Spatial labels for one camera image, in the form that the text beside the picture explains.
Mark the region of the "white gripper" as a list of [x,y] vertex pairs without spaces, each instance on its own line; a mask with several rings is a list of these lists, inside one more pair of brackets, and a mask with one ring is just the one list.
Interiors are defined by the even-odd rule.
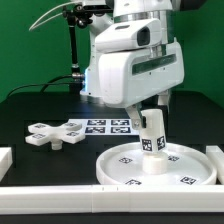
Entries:
[[170,88],[184,79],[182,50],[178,42],[168,44],[166,55],[156,58],[151,58],[148,49],[104,54],[99,59],[98,69],[104,103],[113,108],[127,107],[133,129],[146,127],[139,102],[159,93],[158,108],[167,116]]

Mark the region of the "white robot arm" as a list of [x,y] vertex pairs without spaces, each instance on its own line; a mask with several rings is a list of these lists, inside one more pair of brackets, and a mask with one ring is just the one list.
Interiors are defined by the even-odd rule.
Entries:
[[84,0],[93,12],[91,59],[83,97],[123,108],[132,126],[146,127],[141,103],[183,82],[182,49],[172,14],[207,0]]

